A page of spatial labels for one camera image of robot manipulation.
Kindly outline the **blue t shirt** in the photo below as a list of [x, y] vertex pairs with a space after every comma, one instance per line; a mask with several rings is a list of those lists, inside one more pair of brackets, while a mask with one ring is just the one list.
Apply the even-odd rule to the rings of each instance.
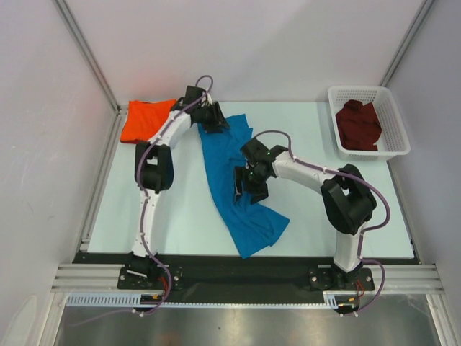
[[252, 138], [253, 128], [246, 116], [227, 118], [230, 125], [222, 133], [206, 133], [198, 127], [208, 186], [213, 202], [243, 259], [274, 245], [290, 220], [259, 203], [251, 204], [244, 193], [235, 198], [235, 168], [246, 165], [241, 147]]

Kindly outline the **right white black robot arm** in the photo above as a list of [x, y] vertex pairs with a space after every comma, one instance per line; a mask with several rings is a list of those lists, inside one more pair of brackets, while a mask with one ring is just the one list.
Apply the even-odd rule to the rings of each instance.
[[250, 204], [269, 197], [267, 180], [271, 177], [296, 182], [317, 192], [324, 204], [326, 216], [336, 229], [332, 280], [340, 289], [349, 289], [358, 281], [362, 269], [359, 259], [359, 232], [371, 219], [377, 206], [370, 188], [359, 180], [359, 170], [347, 164], [337, 173], [314, 169], [293, 157], [288, 148], [276, 145], [267, 148], [256, 141], [241, 148], [246, 163], [234, 169], [234, 200], [244, 195]]

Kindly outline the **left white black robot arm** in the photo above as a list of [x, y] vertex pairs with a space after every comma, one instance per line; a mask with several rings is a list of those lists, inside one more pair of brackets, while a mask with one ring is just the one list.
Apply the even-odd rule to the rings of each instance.
[[216, 101], [204, 101], [184, 114], [183, 99], [149, 103], [131, 101], [121, 135], [123, 143], [135, 144], [135, 182], [140, 188], [140, 220], [126, 268], [142, 288], [152, 288], [161, 276], [151, 256], [150, 241], [159, 203], [174, 181], [172, 149], [193, 125], [206, 133], [222, 133], [230, 125]]

